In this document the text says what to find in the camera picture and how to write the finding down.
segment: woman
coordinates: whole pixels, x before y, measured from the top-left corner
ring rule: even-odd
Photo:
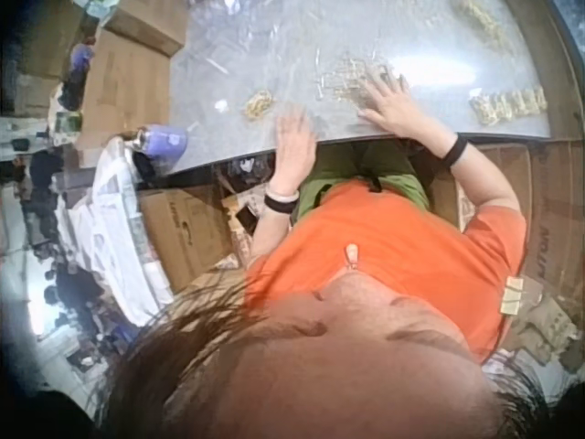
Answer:
[[[477,149],[420,110],[403,78],[374,75],[364,87],[376,110],[363,117],[419,141],[451,169],[477,207],[467,231],[426,210],[392,145],[372,144],[361,157],[353,148],[317,151],[302,114],[283,118],[246,304],[238,290],[187,298],[190,311],[146,330],[105,389],[107,437],[518,430],[509,413],[522,399],[498,396],[481,369],[503,335],[506,278],[523,256],[516,195]]]

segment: brown cardboard box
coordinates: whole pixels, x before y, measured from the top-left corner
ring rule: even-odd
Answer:
[[[100,148],[113,135],[168,123],[170,59],[102,29],[85,86],[78,150]]]
[[[60,79],[69,50],[79,38],[83,9],[70,1],[43,0],[29,11],[22,26],[22,58],[19,69],[27,75]]]
[[[145,192],[140,208],[176,293],[232,253],[228,224],[212,186]]]
[[[18,75],[15,116],[47,118],[50,95],[58,85],[57,78]]]
[[[186,0],[120,0],[104,26],[172,57],[185,45]]]
[[[542,284],[583,329],[582,141],[495,145],[483,151],[510,180],[528,221],[521,273]],[[469,206],[449,174],[437,176],[431,195],[435,213],[463,228],[460,220],[469,218]]]

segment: hand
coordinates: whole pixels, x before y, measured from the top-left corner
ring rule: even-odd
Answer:
[[[427,116],[410,96],[410,86],[404,76],[396,79],[390,72],[388,83],[379,73],[370,71],[372,80],[361,81],[376,104],[376,110],[360,110],[358,115],[398,137],[417,139]]]
[[[276,133],[276,167],[270,188],[272,192],[288,197],[311,173],[317,141],[306,115],[300,110],[280,117]]]

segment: forehead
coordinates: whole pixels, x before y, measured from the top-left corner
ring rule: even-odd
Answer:
[[[404,341],[325,335],[240,349],[217,411],[239,437],[416,437],[442,425],[453,437],[487,392],[471,361]]]

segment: orange shirt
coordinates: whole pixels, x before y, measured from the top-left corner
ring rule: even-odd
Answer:
[[[248,294],[262,291],[274,300],[318,291],[347,267],[346,246],[353,243],[360,272],[426,300],[484,359],[495,347],[505,281],[519,269],[526,232],[520,213],[486,207],[460,233],[406,198],[370,193],[354,180],[329,191],[319,209],[250,267]]]

